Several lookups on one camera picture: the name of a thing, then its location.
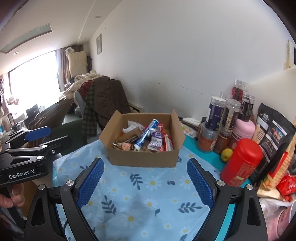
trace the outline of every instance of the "window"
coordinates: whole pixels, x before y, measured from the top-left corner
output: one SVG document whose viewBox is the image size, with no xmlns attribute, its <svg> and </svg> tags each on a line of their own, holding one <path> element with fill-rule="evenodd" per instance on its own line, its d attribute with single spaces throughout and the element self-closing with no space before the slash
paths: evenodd
<svg viewBox="0 0 296 241">
<path fill-rule="evenodd" d="M 57 71 L 55 51 L 18 66 L 9 72 L 12 95 L 25 109 L 35 104 L 48 108 L 59 101 Z"/>
</svg>

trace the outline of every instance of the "yellow fruit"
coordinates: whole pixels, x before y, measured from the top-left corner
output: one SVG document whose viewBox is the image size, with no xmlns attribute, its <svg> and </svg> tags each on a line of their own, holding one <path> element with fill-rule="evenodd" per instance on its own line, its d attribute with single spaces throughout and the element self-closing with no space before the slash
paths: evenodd
<svg viewBox="0 0 296 241">
<path fill-rule="evenodd" d="M 230 148 L 226 148 L 221 152 L 221 160 L 224 162 L 227 162 L 231 156 L 232 150 Z"/>
</svg>

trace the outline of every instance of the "ceiling vent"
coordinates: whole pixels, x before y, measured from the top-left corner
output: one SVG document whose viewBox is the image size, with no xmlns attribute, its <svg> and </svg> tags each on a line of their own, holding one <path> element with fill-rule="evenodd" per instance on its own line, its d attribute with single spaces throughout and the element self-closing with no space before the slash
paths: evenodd
<svg viewBox="0 0 296 241">
<path fill-rule="evenodd" d="M 32 29 L 28 32 L 26 32 L 25 34 L 17 37 L 16 39 L 14 39 L 12 42 L 10 42 L 9 44 L 7 44 L 6 46 L 4 46 L 0 52 L 2 53 L 9 53 L 11 50 L 15 49 L 16 47 L 22 45 L 23 43 L 26 43 L 27 41 L 34 39 L 36 37 L 39 37 L 41 35 L 47 34 L 47 33 L 51 33 L 52 32 L 52 28 L 50 27 L 50 24 Z"/>
</svg>

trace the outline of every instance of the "human hand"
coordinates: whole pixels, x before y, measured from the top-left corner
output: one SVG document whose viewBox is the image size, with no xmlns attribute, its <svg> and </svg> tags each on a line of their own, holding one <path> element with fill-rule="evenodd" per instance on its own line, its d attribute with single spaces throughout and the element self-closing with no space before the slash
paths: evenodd
<svg viewBox="0 0 296 241">
<path fill-rule="evenodd" d="M 5 197 L 4 195 L 0 194 L 0 206 L 10 208 L 12 206 L 21 207 L 25 203 L 24 197 L 24 184 L 16 184 L 13 185 L 12 189 L 12 196 L 10 198 Z"/>
</svg>

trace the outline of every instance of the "metal bolt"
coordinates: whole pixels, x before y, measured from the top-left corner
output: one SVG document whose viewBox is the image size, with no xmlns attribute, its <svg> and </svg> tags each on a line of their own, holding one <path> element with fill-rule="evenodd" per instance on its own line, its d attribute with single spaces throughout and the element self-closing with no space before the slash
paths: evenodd
<svg viewBox="0 0 296 241">
<path fill-rule="evenodd" d="M 225 185 L 225 182 L 223 182 L 222 180 L 218 180 L 217 181 L 217 184 L 220 186 L 220 187 L 223 187 Z"/>
<path fill-rule="evenodd" d="M 73 180 L 69 180 L 69 181 L 67 181 L 67 186 L 72 186 L 73 184 L 74 184 L 74 181 Z"/>
<path fill-rule="evenodd" d="M 252 190 L 253 189 L 253 186 L 251 184 L 247 184 L 246 185 L 246 188 L 249 189 L 249 190 Z"/>
<path fill-rule="evenodd" d="M 45 185 L 44 185 L 44 184 L 41 184 L 41 185 L 39 185 L 39 187 L 38 187 L 39 190 L 43 190 L 44 188 L 45 188 Z"/>
</svg>

